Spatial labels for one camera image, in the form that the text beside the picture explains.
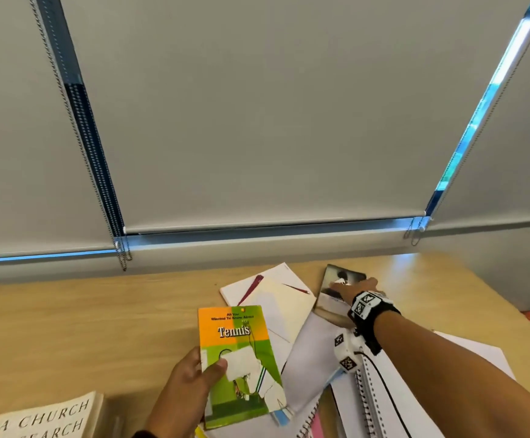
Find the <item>hand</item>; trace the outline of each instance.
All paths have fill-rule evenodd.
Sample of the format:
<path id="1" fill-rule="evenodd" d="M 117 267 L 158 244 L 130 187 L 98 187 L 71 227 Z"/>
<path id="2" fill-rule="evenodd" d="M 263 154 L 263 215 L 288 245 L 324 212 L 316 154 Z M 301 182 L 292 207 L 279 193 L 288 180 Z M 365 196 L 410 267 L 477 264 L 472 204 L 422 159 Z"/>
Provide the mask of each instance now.
<path id="1" fill-rule="evenodd" d="M 157 438 L 189 438 L 202 419 L 213 385 L 226 372 L 224 358 L 200 369 L 200 348 L 195 347 L 174 366 L 159 394 L 144 429 Z"/>
<path id="2" fill-rule="evenodd" d="M 345 284 L 332 283 L 330 289 L 340 292 L 342 298 L 348 304 L 352 304 L 354 297 L 360 294 L 360 292 L 378 292 L 379 294 L 385 295 L 384 292 L 377 290 L 378 280 L 376 278 L 369 278 L 367 280 L 359 281 L 351 286 Z"/>

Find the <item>wristband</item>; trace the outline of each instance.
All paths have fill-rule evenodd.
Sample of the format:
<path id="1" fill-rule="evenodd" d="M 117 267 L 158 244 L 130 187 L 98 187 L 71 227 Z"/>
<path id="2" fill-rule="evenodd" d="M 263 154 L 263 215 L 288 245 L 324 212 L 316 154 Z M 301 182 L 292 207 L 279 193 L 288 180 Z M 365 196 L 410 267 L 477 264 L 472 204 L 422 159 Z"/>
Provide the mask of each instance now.
<path id="1" fill-rule="evenodd" d="M 374 334 L 374 322 L 381 313 L 386 311 L 399 312 L 385 296 L 376 292 L 361 292 L 354 297 L 348 317 L 356 324 L 357 331 L 363 336 L 366 345 L 373 355 L 377 355 L 382 347 Z"/>

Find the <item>beige book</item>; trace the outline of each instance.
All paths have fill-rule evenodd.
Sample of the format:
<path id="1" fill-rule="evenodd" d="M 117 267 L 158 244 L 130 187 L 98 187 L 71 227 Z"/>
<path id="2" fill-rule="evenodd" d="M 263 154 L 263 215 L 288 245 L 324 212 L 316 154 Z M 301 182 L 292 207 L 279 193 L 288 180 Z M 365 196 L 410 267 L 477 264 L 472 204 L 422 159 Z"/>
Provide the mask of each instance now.
<path id="1" fill-rule="evenodd" d="M 112 435 L 108 403 L 91 392 L 58 404 L 0 415 L 0 438 L 102 438 Z"/>

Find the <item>orange and green book cover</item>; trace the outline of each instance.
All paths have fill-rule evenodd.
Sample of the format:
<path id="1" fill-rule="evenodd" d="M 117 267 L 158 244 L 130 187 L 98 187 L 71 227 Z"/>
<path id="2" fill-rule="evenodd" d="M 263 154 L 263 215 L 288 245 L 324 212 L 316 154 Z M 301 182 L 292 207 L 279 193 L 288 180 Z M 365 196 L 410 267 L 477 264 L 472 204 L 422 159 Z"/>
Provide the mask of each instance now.
<path id="1" fill-rule="evenodd" d="M 226 375 L 208 396 L 206 429 L 286 407 L 261 306 L 198 309 L 198 330 L 202 370 L 220 358 L 228 362 Z"/>

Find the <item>spiral binding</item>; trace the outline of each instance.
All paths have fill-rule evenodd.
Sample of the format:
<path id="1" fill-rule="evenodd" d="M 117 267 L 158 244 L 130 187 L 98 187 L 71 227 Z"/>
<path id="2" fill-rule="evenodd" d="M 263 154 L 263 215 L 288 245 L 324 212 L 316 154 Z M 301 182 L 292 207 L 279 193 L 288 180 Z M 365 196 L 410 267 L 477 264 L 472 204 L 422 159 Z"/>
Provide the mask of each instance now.
<path id="1" fill-rule="evenodd" d="M 374 421 L 372 420 L 371 415 L 371 408 L 368 404 L 367 395 L 364 390 L 364 383 L 363 383 L 363 373 L 360 369 L 356 370 L 356 384 L 358 386 L 358 392 L 360 393 L 360 398 L 363 400 L 363 407 L 364 407 L 364 427 L 366 428 L 368 435 L 371 438 L 377 438 L 377 432 L 374 427 Z"/>
<path id="2" fill-rule="evenodd" d="M 316 405 L 313 407 L 312 411 L 309 413 L 308 419 L 305 420 L 305 423 L 299 429 L 299 432 L 296 435 L 297 438 L 308 438 L 308 433 L 312 429 L 313 417 L 316 416 L 316 412 L 318 411 L 319 405 L 320 400 L 318 400 Z"/>

